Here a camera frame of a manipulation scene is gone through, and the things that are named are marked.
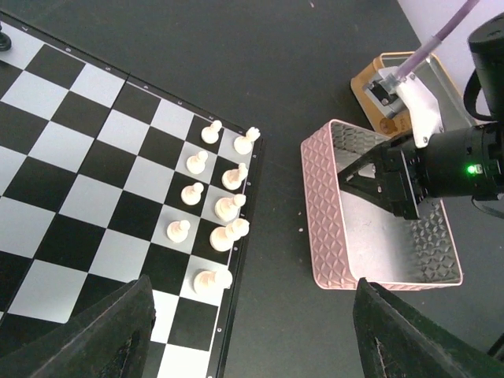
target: green light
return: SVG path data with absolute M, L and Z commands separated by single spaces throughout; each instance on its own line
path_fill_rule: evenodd
M 470 165 L 469 167 L 467 167 L 467 173 L 469 175 L 474 175 L 476 173 L 476 166 Z

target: white bracket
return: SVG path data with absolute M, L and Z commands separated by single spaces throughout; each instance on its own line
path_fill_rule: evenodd
M 396 93 L 409 110 L 415 146 L 426 147 L 433 134 L 444 131 L 437 98 L 413 73 L 399 84 Z

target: black chess piece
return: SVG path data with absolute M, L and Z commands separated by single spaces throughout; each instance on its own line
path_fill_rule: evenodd
M 0 24 L 0 51 L 7 51 L 13 43 L 10 41 L 9 36 L 6 33 L 2 33 L 2 24 Z

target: chess piece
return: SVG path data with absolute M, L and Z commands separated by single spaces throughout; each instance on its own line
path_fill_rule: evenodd
M 239 163 L 237 169 L 229 169 L 224 172 L 224 175 L 222 175 L 222 184 L 230 191 L 235 191 L 242 185 L 243 180 L 245 180 L 248 174 L 249 170 L 246 168 L 245 163 Z
M 189 235 L 189 228 L 191 228 L 189 220 L 175 221 L 166 228 L 166 235 L 174 243 L 182 243 Z
M 193 175 L 199 175 L 205 170 L 205 163 L 208 160 L 208 152 L 199 151 L 195 156 L 187 159 L 186 167 Z
M 219 140 L 219 131 L 222 129 L 222 122 L 215 120 L 210 126 L 203 128 L 202 139 L 203 142 L 208 144 L 214 144 Z
M 227 289 L 232 283 L 233 275 L 227 269 L 220 269 L 216 272 L 204 270 L 196 275 L 193 288 L 196 294 L 204 295 L 208 292 Z
M 225 222 L 232 221 L 238 216 L 239 208 L 245 205 L 245 201 L 244 195 L 221 198 L 215 204 L 215 214 Z
M 247 155 L 252 151 L 252 147 L 254 142 L 258 140 L 261 136 L 258 128 L 249 128 L 249 131 L 246 132 L 245 136 L 239 136 L 235 139 L 233 146 L 235 151 L 240 155 Z
M 195 183 L 194 185 L 185 187 L 180 193 L 182 202 L 189 206 L 196 205 L 202 199 L 203 189 L 202 183 Z
M 0 24 L 0 51 L 10 50 L 12 41 L 6 33 L 2 33 L 2 24 Z
M 233 243 L 249 233 L 248 220 L 238 218 L 226 227 L 217 227 L 210 234 L 210 245 L 214 250 L 225 252 L 233 247 Z

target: dark gray table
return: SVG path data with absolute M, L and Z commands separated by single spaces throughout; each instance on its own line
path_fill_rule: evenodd
M 354 293 L 322 291 L 311 276 L 299 145 L 332 118 L 368 125 L 350 78 L 382 52 L 418 46 L 397 2 L 3 0 L 2 6 L 224 119 L 261 129 L 269 145 L 225 376 L 362 377 Z M 448 210 L 463 285 L 401 297 L 486 350 L 504 331 L 504 223 L 480 215 L 468 199 L 449 201 Z

